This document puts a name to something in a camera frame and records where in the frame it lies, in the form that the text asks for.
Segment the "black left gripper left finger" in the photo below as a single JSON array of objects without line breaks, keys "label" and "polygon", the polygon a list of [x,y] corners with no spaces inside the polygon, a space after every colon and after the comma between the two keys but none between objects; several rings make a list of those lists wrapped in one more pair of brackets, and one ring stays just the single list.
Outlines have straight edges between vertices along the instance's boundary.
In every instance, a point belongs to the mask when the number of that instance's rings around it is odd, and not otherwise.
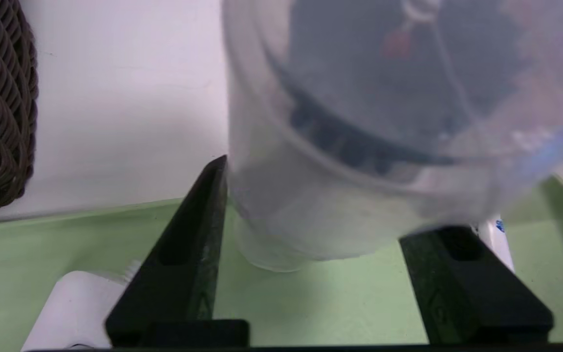
[{"label": "black left gripper left finger", "polygon": [[141,345],[156,323],[211,319],[227,203],[227,156],[209,162],[105,322],[112,345]]}]

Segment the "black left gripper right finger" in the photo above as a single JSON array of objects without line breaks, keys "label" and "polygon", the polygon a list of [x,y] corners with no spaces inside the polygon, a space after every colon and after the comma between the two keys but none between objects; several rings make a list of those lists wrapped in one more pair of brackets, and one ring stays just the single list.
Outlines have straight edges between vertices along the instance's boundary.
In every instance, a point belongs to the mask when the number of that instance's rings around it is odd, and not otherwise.
[{"label": "black left gripper right finger", "polygon": [[431,345],[546,343],[552,311],[472,228],[398,241]]}]

